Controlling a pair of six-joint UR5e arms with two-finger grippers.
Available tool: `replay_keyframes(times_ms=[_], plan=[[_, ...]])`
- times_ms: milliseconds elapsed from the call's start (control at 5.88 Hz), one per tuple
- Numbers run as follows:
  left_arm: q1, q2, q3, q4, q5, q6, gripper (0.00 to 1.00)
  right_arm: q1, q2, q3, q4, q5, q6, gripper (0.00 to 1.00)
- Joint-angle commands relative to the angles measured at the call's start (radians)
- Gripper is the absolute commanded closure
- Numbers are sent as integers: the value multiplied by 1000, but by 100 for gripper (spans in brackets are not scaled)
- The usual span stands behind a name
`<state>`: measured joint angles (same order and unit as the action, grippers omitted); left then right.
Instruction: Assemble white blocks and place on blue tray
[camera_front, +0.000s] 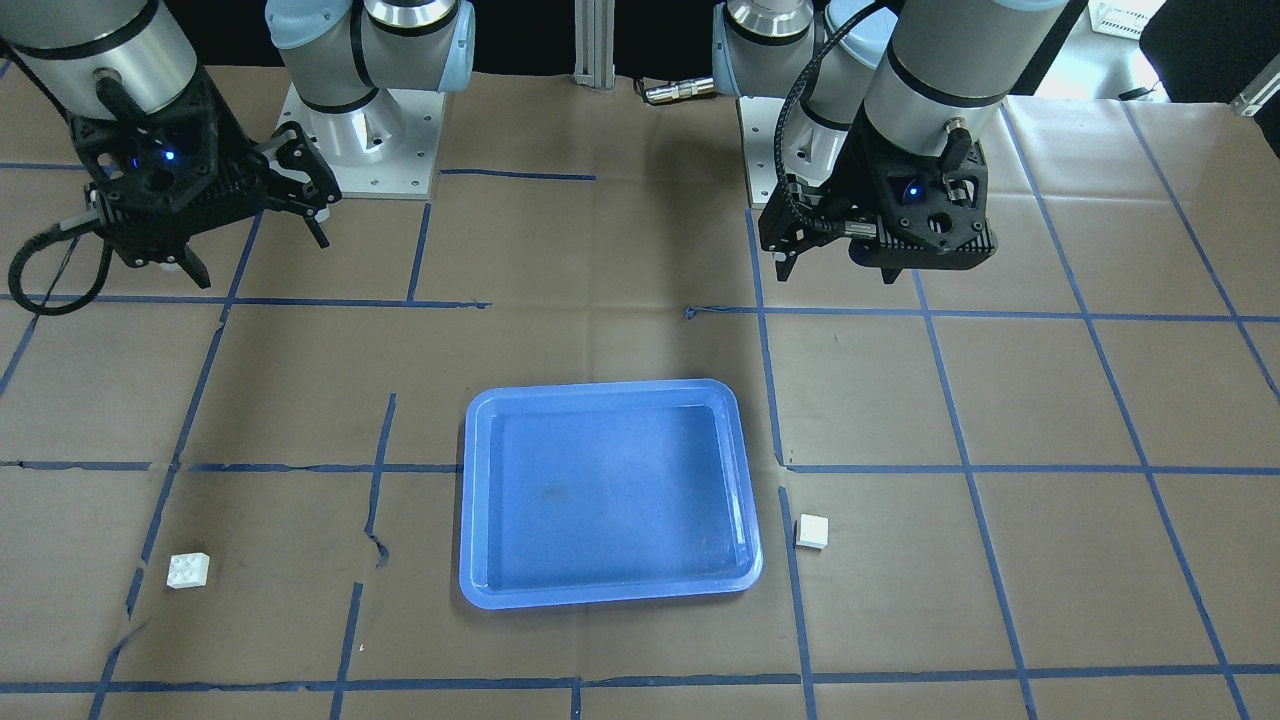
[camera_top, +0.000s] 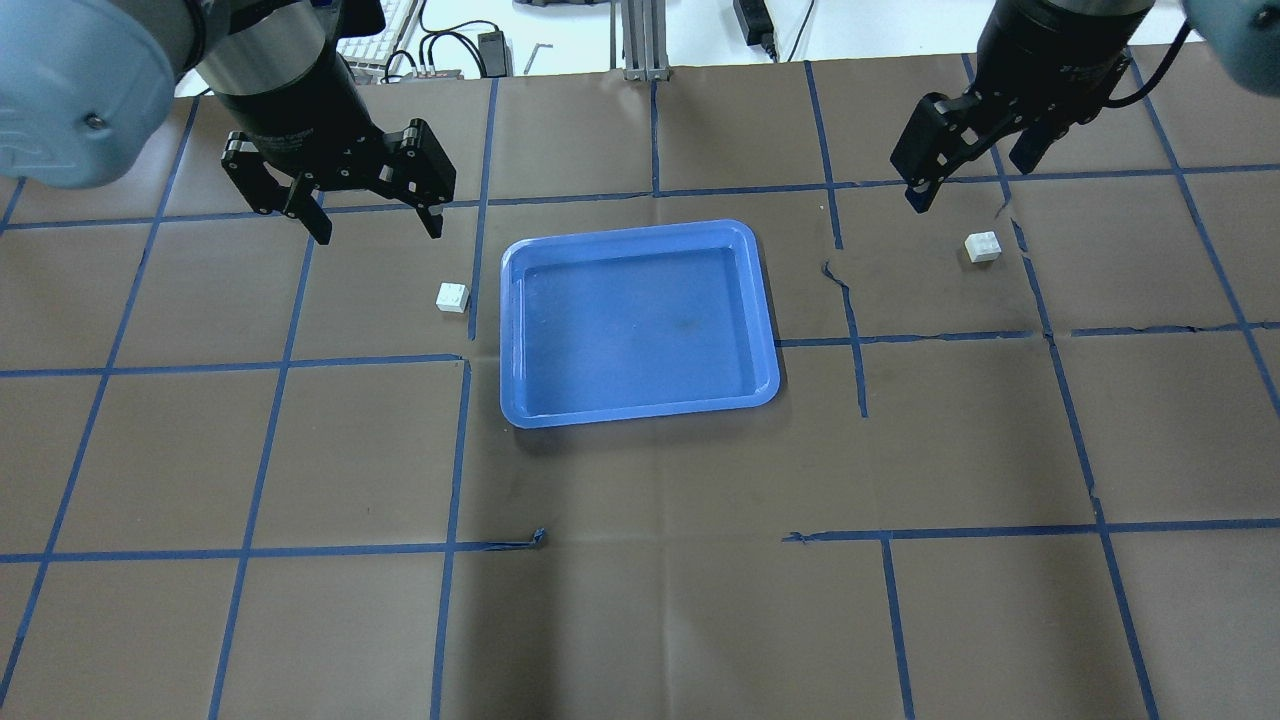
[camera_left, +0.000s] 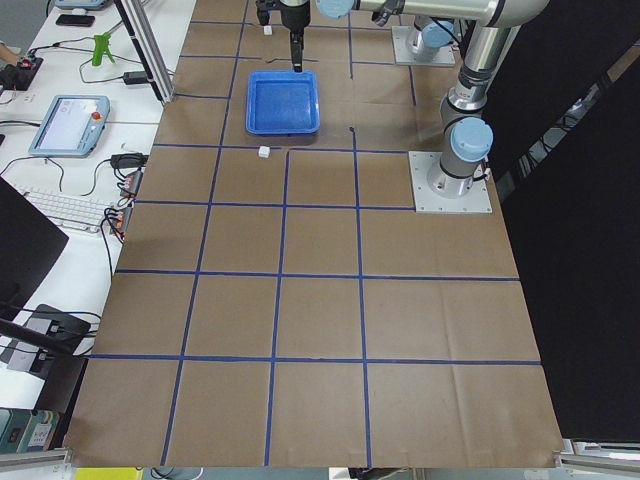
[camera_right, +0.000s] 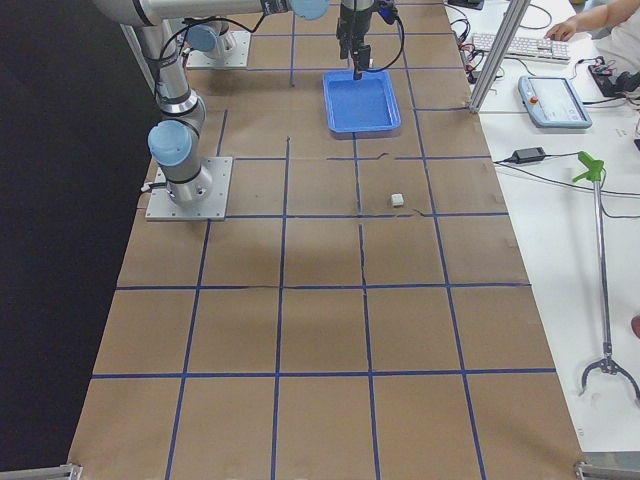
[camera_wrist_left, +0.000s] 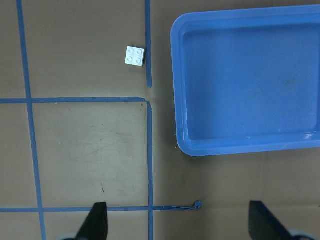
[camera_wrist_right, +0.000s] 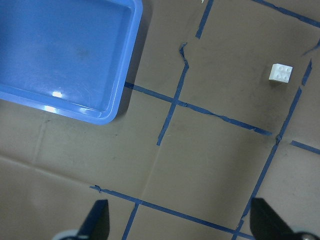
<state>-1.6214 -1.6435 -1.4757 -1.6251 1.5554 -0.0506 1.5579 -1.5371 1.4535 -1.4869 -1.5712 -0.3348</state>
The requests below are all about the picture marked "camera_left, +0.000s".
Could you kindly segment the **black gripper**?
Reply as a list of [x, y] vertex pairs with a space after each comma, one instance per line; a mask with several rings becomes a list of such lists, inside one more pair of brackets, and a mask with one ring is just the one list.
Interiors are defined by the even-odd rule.
[[293, 71], [303, 71], [304, 30], [310, 24], [309, 0], [280, 0], [282, 24], [290, 33], [290, 53]]

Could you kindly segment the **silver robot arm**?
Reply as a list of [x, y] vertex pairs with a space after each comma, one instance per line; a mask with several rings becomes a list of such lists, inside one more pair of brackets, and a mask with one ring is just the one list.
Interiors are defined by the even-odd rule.
[[[316, 8], [327, 18], [340, 19], [358, 9], [358, 1], [316, 1]], [[289, 31], [289, 45], [292, 68], [303, 71], [304, 32], [311, 22], [310, 1], [256, 1], [256, 15], [262, 26], [270, 23], [272, 11], [279, 11], [281, 23]], [[372, 9], [371, 21], [379, 26], [386, 25], [395, 15], [400, 15], [404, 1], [382, 1]], [[428, 48], [439, 49], [451, 43], [457, 43], [455, 21], [447, 18], [416, 16], [413, 29], [407, 37], [407, 49], [414, 55], [420, 55]]]
[[440, 106], [445, 147], [427, 173], [437, 195], [457, 199], [474, 183], [474, 172], [491, 149], [493, 133], [479, 118], [487, 88], [496, 71], [510, 31], [539, 15], [546, 1], [318, 1], [318, 10], [338, 19], [352, 10], [370, 11], [378, 23], [391, 15], [474, 20], [458, 80]]

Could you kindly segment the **person hand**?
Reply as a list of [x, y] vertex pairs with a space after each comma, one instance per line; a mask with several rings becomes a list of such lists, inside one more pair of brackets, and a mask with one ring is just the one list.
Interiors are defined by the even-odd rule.
[[16, 65], [19, 61], [19, 56], [4, 43], [0, 43], [0, 59], [6, 64]]

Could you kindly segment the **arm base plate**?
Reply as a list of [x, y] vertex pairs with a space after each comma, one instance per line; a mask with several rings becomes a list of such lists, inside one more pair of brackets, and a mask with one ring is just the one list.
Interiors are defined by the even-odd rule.
[[393, 26], [395, 63], [405, 66], [453, 67], [453, 39], [429, 24], [424, 30], [414, 26]]
[[414, 206], [422, 214], [491, 214], [487, 180], [479, 165], [471, 177], [448, 176], [441, 152], [409, 151]]

